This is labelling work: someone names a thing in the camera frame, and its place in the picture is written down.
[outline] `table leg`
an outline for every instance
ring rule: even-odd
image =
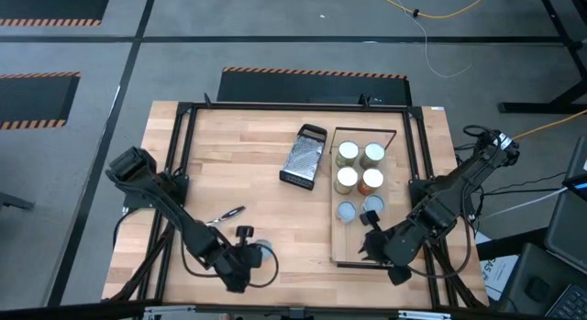
[[[30,210],[33,208],[33,203],[25,201],[21,198],[8,195],[5,193],[0,193],[0,202],[3,206],[15,206],[21,209]]]

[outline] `floor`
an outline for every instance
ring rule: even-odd
[[[474,0],[403,0],[424,12],[455,11]],[[574,39],[587,37],[570,0],[551,0]],[[579,81],[569,53],[558,45],[424,44],[352,42],[220,42],[222,36],[422,36],[404,13],[383,0],[155,0],[145,36],[210,36],[207,42],[143,43],[136,61],[130,42],[91,39],[134,37],[148,0],[110,0],[100,27],[0,27],[0,74],[82,72],[64,128],[0,132],[0,190],[36,203],[32,212],[0,212],[0,309],[43,305],[72,220],[82,201],[102,139],[108,163],[138,146],[154,100],[201,101],[216,97],[225,66],[257,66],[407,75],[415,105],[444,106],[455,145],[469,142],[460,130],[471,123],[515,135],[560,119],[503,115],[502,101],[547,102]],[[556,36],[540,0],[486,0],[465,15],[419,19],[428,36]],[[61,42],[29,42],[25,36],[68,36]],[[127,89],[121,78],[129,77]],[[115,103],[118,120],[108,121]],[[484,184],[492,189],[565,171],[587,117],[525,138],[520,161]],[[111,257],[111,235],[123,195],[97,176],[83,239],[64,303],[100,299]],[[537,187],[558,186],[559,181]],[[488,198],[488,215],[534,194]],[[554,199],[482,223],[489,237],[506,237],[548,224]]]

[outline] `cheese grater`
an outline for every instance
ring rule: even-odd
[[[297,132],[283,169],[279,171],[279,179],[312,191],[326,141],[325,129],[304,124]]]

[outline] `wooden table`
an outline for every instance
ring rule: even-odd
[[[150,111],[142,148],[159,163],[158,171],[166,158],[177,105],[176,102],[155,102]],[[456,162],[444,110],[424,107],[423,112],[434,172],[448,173],[455,168]],[[312,192],[278,180],[278,171],[292,147],[297,130],[304,123],[326,128],[329,133],[327,142],[336,126],[397,130],[398,136],[393,142],[393,151],[397,152],[392,181],[394,218],[399,221],[408,213],[407,181],[410,173],[401,115],[200,109],[187,171],[191,184],[185,209],[193,217],[207,221],[228,209],[247,206],[243,214],[219,228],[236,242],[237,226],[254,226],[253,239],[265,238],[273,244],[280,261],[280,274],[267,288],[248,288],[243,294],[226,292],[219,279],[195,278],[185,271],[180,257],[180,239],[176,238],[163,297],[165,303],[430,307],[425,278],[415,276],[405,284],[393,286],[384,270],[337,268],[331,261],[329,157],[324,156],[320,162]],[[412,130],[414,139],[418,140],[415,121]],[[420,175],[425,176],[419,143],[415,144]],[[140,211],[120,227],[104,297],[118,292],[143,260],[152,217],[152,210]],[[449,234],[447,242],[456,268],[466,252],[462,223]],[[188,263],[193,270],[203,271],[189,257]],[[422,252],[412,266],[425,270]],[[252,271],[251,281],[265,282],[273,271],[273,262],[268,260],[261,269]],[[158,272],[159,264],[155,264],[151,274],[155,277],[150,280],[148,295],[152,296],[154,292]],[[461,278],[478,299],[488,303],[475,247]],[[447,304],[444,281],[438,281],[438,285],[441,301]]]

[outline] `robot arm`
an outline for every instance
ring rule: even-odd
[[[173,180],[169,173],[155,174],[156,162],[144,149],[131,148],[110,164],[106,176],[127,194],[140,195],[153,204],[182,234],[187,251],[206,269],[214,268],[230,292],[244,292],[250,269],[260,267],[259,247],[247,245],[253,227],[240,226],[240,242],[232,246],[213,226],[194,220],[169,196]]]
[[[499,131],[485,130],[475,135],[478,140],[473,155],[446,176],[419,182],[416,206],[396,226],[381,231],[374,212],[361,215],[363,224],[374,229],[366,234],[363,248],[367,258],[381,264],[405,267],[414,260],[425,242],[436,245],[456,225],[464,213],[465,200],[502,166],[515,164],[518,145]]]

